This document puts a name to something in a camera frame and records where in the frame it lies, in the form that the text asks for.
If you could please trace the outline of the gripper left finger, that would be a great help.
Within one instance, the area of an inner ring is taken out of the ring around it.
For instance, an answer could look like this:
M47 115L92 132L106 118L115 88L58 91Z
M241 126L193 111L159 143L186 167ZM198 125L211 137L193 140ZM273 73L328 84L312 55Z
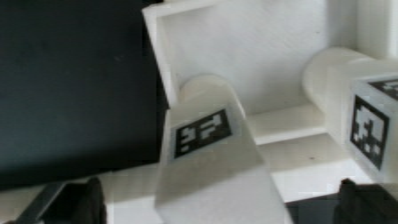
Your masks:
M42 188L13 224L106 224L100 181L51 183Z

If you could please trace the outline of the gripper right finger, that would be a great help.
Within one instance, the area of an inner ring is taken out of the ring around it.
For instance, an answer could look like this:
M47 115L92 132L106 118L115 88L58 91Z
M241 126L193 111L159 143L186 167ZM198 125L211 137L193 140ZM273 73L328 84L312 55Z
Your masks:
M398 200L378 184L340 180L339 191L285 203L292 224L398 224Z

